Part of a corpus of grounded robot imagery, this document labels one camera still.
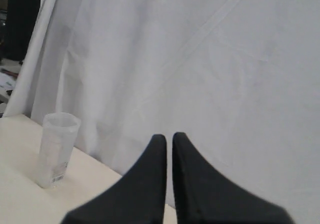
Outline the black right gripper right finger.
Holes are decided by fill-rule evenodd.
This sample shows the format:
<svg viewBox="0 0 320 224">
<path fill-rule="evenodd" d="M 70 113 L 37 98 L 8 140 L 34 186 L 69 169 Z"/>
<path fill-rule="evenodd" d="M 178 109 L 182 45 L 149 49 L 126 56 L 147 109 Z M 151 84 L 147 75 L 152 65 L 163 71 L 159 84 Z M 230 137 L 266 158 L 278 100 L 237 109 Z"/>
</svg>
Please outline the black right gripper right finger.
<svg viewBox="0 0 320 224">
<path fill-rule="evenodd" d="M 172 183 L 178 223 L 293 223 L 287 211 L 227 179 L 187 135 L 172 139 Z"/>
</svg>

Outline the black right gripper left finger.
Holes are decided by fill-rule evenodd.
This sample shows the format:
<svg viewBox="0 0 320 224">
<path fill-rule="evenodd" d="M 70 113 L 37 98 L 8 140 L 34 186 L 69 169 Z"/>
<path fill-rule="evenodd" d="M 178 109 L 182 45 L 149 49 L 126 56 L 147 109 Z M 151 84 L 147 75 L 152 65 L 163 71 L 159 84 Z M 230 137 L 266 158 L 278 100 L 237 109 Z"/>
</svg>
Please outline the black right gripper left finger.
<svg viewBox="0 0 320 224">
<path fill-rule="evenodd" d="M 69 211 L 63 223 L 162 223 L 167 183 L 167 141 L 152 136 L 146 149 L 108 190 Z"/>
</svg>

